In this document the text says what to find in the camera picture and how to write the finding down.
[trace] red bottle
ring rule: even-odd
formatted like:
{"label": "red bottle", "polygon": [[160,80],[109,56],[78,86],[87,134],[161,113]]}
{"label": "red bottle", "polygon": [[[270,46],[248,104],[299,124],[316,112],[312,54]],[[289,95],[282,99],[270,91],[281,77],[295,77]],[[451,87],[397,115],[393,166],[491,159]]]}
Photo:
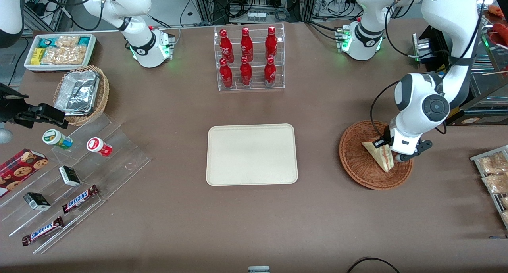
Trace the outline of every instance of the red bottle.
{"label": "red bottle", "polygon": [[266,37],[265,48],[266,59],[268,59],[270,56],[275,58],[275,55],[277,54],[277,38],[275,37],[274,26],[268,27],[268,36]]}
{"label": "red bottle", "polygon": [[231,72],[231,68],[227,65],[227,61],[225,58],[221,58],[219,61],[221,63],[221,68],[219,72],[221,74],[221,80],[223,81],[223,85],[225,88],[233,87],[233,73]]}
{"label": "red bottle", "polygon": [[252,67],[249,65],[247,56],[242,57],[242,65],[240,66],[240,73],[242,75],[242,83],[246,87],[252,82]]}
{"label": "red bottle", "polygon": [[221,29],[219,33],[221,34],[221,53],[223,58],[226,58],[228,63],[233,63],[235,61],[235,56],[233,55],[233,44],[231,44],[231,40],[227,37],[227,31],[225,29]]}
{"label": "red bottle", "polygon": [[277,72],[277,67],[273,64],[273,56],[270,56],[267,59],[267,65],[265,66],[265,85],[267,87],[273,87],[275,84],[275,73]]}
{"label": "red bottle", "polygon": [[252,47],[252,38],[249,36],[249,28],[242,28],[242,41],[240,42],[242,48],[242,56],[246,56],[249,62],[254,60],[254,48]]}

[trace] cookie box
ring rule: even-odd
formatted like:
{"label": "cookie box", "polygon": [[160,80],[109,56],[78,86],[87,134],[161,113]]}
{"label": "cookie box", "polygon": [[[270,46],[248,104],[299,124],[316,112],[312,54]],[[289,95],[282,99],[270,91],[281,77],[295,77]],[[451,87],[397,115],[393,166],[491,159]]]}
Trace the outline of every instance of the cookie box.
{"label": "cookie box", "polygon": [[29,149],[15,154],[0,165],[0,198],[47,164],[46,156]]}
{"label": "cookie box", "polygon": [[[56,38],[59,36],[79,36],[79,37],[89,37],[87,51],[85,52],[85,56],[83,59],[83,63],[81,65],[32,65],[31,58],[33,53],[40,47],[40,42],[50,39]],[[90,33],[61,33],[61,34],[41,34],[36,35],[33,38],[33,42],[29,49],[29,53],[27,55],[27,59],[25,60],[24,66],[27,70],[32,72],[67,72],[69,70],[74,70],[79,67],[86,67],[89,65],[92,54],[94,53],[94,47],[96,43],[96,37]]]}

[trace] brown table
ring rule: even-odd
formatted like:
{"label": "brown table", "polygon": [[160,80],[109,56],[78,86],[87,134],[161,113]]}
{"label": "brown table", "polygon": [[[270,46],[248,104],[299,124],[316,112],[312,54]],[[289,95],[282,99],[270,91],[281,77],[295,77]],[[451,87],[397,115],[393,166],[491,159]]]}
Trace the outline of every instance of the brown table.
{"label": "brown table", "polygon": [[[95,64],[111,84],[106,112],[153,160],[43,255],[0,228],[0,264],[10,266],[0,271],[223,273],[269,265],[274,273],[337,273],[363,256],[403,273],[506,270],[508,240],[488,239],[504,233],[502,222],[468,159],[505,145],[506,127],[429,132],[434,147],[415,159],[405,184],[363,188],[343,170],[338,140],[368,119],[383,87],[418,70],[387,43],[357,62],[304,24],[285,27],[286,89],[246,94],[218,92],[213,28],[184,29],[174,60],[155,69],[132,59],[120,33],[97,33]],[[408,50],[410,35],[425,27],[394,20],[390,34]],[[21,91],[29,102],[50,103],[61,76],[26,72]],[[391,92],[378,103],[376,119],[396,115]],[[258,123],[294,126],[298,181],[209,186],[208,129]],[[48,125],[8,128],[15,138],[0,145],[0,161],[20,148],[49,150],[40,141]]]}

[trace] clear acrylic display stand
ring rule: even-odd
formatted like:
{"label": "clear acrylic display stand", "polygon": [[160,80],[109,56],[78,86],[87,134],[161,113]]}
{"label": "clear acrylic display stand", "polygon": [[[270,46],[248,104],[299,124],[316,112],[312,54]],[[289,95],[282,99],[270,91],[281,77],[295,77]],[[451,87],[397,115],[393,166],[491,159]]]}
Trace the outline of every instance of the clear acrylic display stand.
{"label": "clear acrylic display stand", "polygon": [[[275,27],[275,36],[277,37],[277,55],[275,56],[274,64],[277,67],[275,74],[275,84],[273,87],[265,85],[265,40],[268,36],[268,27]],[[248,25],[249,34],[252,38],[254,45],[254,60],[250,62],[252,66],[252,83],[249,87],[243,85],[240,76],[240,65],[242,58],[242,51],[240,49],[240,41],[242,40],[242,27],[240,25],[214,27],[214,50],[216,55],[216,69],[217,69],[217,82],[220,91],[235,91],[235,90],[280,90],[285,87],[285,35],[284,25],[277,24],[255,24]],[[233,71],[233,87],[225,88],[219,69],[221,65],[219,60],[222,58],[221,54],[221,36],[218,34],[221,29],[227,30],[227,36],[233,44],[233,54],[235,61],[229,64],[231,71]]]}
{"label": "clear acrylic display stand", "polygon": [[[25,235],[30,235],[53,222],[59,215],[62,216],[64,228],[53,230],[27,247],[34,254],[48,250],[150,162],[145,153],[125,136],[120,125],[105,114],[82,125],[69,137],[73,139],[69,150],[54,147],[46,155],[49,164],[41,170],[46,170],[44,174],[30,177],[0,200],[0,226],[10,233],[10,237],[19,240],[19,246],[22,246],[21,239]],[[111,145],[111,155],[103,157],[88,151],[86,144],[91,137],[99,137]],[[58,171],[62,165],[76,170],[81,180],[80,186],[64,184]],[[62,206],[94,184],[100,192],[64,215]],[[51,208],[46,211],[31,209],[23,199],[29,192],[41,193],[51,204]]]}

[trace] round wicker basket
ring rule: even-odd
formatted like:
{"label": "round wicker basket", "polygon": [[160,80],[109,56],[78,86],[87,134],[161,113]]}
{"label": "round wicker basket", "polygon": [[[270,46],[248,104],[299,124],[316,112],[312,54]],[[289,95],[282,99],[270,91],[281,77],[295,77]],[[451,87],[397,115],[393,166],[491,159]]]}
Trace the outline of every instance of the round wicker basket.
{"label": "round wicker basket", "polygon": [[[87,65],[86,67],[80,67],[78,69],[72,70],[71,72],[84,72],[84,71],[94,71],[100,75],[99,89],[97,90],[97,98],[94,105],[94,112],[89,116],[66,116],[65,119],[71,124],[75,126],[81,126],[84,123],[91,121],[92,119],[96,119],[99,117],[106,108],[106,104],[108,102],[109,95],[109,82],[108,78],[104,75],[102,70],[94,65]],[[53,104],[56,103],[56,98],[58,98],[58,94],[60,93],[60,87],[62,86],[62,81],[64,81],[64,77],[60,79],[60,83],[56,87],[55,94],[53,95]]]}
{"label": "round wicker basket", "polygon": [[[380,130],[387,124],[374,121]],[[359,184],[372,190],[389,190],[404,183],[411,174],[413,160],[404,163],[395,161],[394,167],[384,172],[374,158],[363,147],[362,142],[375,139],[377,133],[370,121],[360,121],[344,132],[339,143],[339,157],[346,172]]]}

